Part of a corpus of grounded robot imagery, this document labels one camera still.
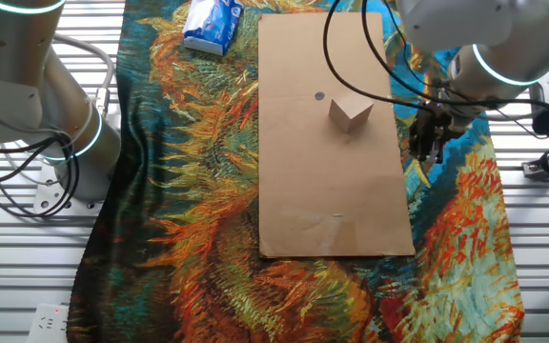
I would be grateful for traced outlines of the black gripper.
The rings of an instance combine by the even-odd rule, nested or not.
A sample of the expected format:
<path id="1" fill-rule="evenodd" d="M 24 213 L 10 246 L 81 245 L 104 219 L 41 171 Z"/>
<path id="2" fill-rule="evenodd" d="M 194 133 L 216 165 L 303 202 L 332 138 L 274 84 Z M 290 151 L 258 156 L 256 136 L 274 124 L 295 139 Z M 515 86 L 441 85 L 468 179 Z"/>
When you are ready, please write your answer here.
<path id="1" fill-rule="evenodd" d="M 418 161 L 431 164 L 443 162 L 443 143 L 451 138 L 449 126 L 452 118 L 445 112 L 419 111 L 415 125 L 409 129 L 409 152 Z M 433 143 L 431 149 L 423 143 Z"/>

